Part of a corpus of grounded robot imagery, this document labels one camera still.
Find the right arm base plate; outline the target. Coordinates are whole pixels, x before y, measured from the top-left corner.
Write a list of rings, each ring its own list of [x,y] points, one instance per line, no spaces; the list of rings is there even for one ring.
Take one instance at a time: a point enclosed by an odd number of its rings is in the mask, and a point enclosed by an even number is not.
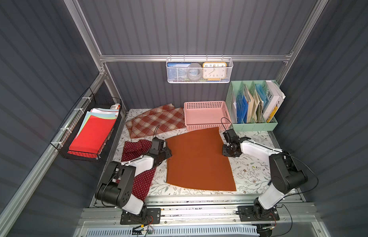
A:
[[[239,216],[241,222],[280,220],[280,216],[275,208],[261,210],[255,205],[238,206],[236,214]]]

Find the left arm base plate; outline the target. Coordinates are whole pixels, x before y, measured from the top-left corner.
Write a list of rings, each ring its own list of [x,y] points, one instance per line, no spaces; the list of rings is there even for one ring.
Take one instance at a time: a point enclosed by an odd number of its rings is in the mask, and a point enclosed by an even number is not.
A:
[[[143,208],[140,214],[132,214],[124,211],[121,215],[120,225],[159,224],[160,218],[160,208]]]

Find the rust orange skirt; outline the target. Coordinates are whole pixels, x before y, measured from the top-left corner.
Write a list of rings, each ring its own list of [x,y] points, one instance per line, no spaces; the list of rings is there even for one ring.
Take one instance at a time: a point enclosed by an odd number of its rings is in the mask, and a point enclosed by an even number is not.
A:
[[[173,136],[166,142],[172,152],[167,160],[167,183],[194,190],[236,191],[217,127]]]

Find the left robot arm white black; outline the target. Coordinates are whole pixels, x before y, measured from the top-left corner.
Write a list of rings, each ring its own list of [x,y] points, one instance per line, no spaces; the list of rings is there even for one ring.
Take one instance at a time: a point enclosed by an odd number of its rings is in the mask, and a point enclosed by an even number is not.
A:
[[[112,161],[108,164],[97,186],[95,198],[132,216],[145,218],[147,208],[144,201],[132,194],[134,179],[144,172],[152,171],[170,157],[172,153],[165,140],[154,137],[146,154],[131,161]]]

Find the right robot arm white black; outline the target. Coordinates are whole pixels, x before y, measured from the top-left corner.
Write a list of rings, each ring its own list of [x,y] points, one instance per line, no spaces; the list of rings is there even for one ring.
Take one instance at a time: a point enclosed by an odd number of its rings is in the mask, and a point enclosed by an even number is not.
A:
[[[253,215],[257,220],[274,219],[275,206],[292,190],[305,184],[308,177],[284,150],[267,147],[249,137],[239,137],[233,129],[224,131],[223,136],[227,142],[222,149],[224,156],[252,155],[270,166],[271,184],[268,189],[254,200],[250,210],[239,211],[238,214]]]

